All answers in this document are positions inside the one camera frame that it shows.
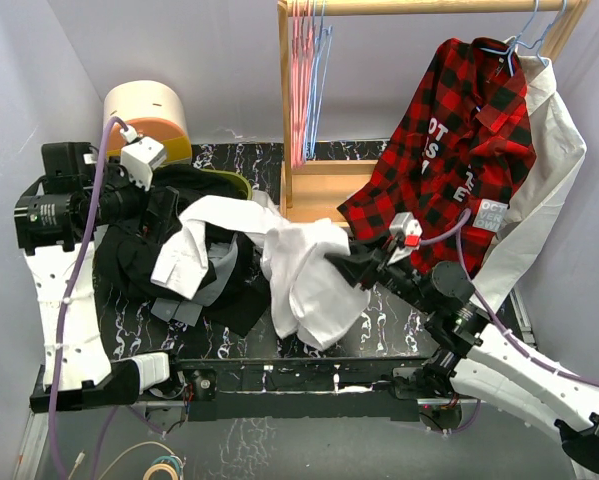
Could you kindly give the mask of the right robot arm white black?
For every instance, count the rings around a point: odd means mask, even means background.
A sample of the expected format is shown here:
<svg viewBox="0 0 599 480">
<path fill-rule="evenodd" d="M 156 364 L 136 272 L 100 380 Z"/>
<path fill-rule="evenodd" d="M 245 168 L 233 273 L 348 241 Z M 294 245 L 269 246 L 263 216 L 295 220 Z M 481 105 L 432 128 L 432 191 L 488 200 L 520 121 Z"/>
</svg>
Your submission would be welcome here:
<svg viewBox="0 0 599 480">
<path fill-rule="evenodd" d="M 426 315 L 439 348 L 423 369 L 426 388 L 483 400 L 555 438 L 599 475 L 599 382 L 586 380 L 521 342 L 472 303 L 462 266 L 443 261 L 425 274 L 380 249 L 327 260 L 354 287 L 381 284 Z"/>
</svg>

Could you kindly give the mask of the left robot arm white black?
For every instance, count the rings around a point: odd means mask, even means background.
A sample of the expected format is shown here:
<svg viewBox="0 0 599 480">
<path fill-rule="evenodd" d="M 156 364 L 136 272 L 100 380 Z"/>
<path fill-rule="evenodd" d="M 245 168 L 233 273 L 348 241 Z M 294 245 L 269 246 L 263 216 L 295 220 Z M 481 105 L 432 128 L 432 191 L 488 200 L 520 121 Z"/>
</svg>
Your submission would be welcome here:
<svg viewBox="0 0 599 480">
<path fill-rule="evenodd" d="M 14 207 L 44 338 L 45 362 L 29 397 L 35 413 L 132 405 L 152 388 L 173 399 L 184 390 L 186 376 L 170 354 L 112 361 L 101 339 L 93 285 L 95 230 L 144 212 L 152 173 L 165 158 L 164 148 L 149 138 L 128 148 L 147 155 L 99 163 L 89 142 L 43 145 L 45 173 Z"/>
</svg>

